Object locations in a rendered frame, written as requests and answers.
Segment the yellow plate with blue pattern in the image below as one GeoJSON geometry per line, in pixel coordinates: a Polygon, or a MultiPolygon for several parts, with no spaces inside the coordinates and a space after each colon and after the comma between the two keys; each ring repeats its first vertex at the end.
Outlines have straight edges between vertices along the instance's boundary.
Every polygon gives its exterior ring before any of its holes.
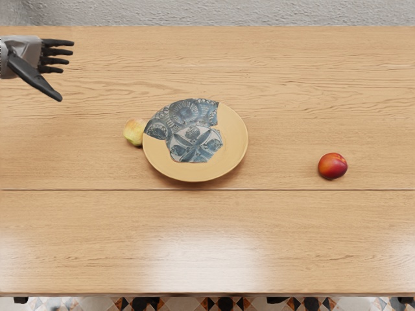
{"type": "Polygon", "coordinates": [[[150,118],[143,151],[163,175],[203,182],[231,172],[243,160],[248,142],[244,121],[230,107],[188,98],[166,105],[150,118]]]}

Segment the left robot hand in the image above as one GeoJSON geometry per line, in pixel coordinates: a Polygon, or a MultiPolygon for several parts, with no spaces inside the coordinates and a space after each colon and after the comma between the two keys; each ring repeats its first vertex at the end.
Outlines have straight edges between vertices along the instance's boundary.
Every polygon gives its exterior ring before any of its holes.
{"type": "Polygon", "coordinates": [[[28,85],[54,99],[62,101],[62,96],[46,79],[44,74],[62,74],[58,65],[67,65],[73,51],[67,47],[75,43],[69,40],[39,38],[37,36],[10,35],[0,38],[0,79],[20,78],[28,85]]]}

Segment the red peach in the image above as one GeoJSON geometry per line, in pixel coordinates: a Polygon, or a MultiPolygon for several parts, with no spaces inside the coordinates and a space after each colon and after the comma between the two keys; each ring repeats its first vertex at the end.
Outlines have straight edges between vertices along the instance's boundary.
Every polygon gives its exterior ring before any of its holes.
{"type": "Polygon", "coordinates": [[[337,179],[342,177],[348,170],[346,159],[338,153],[324,154],[318,162],[318,173],[326,179],[337,179]]]}

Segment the yellow-green apple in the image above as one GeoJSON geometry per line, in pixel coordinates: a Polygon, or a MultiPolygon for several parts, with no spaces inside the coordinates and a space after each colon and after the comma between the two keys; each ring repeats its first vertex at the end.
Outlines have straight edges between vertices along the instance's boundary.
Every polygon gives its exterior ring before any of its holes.
{"type": "Polygon", "coordinates": [[[133,146],[140,147],[143,144],[143,133],[147,121],[143,119],[130,118],[127,120],[123,129],[124,138],[133,146]]]}

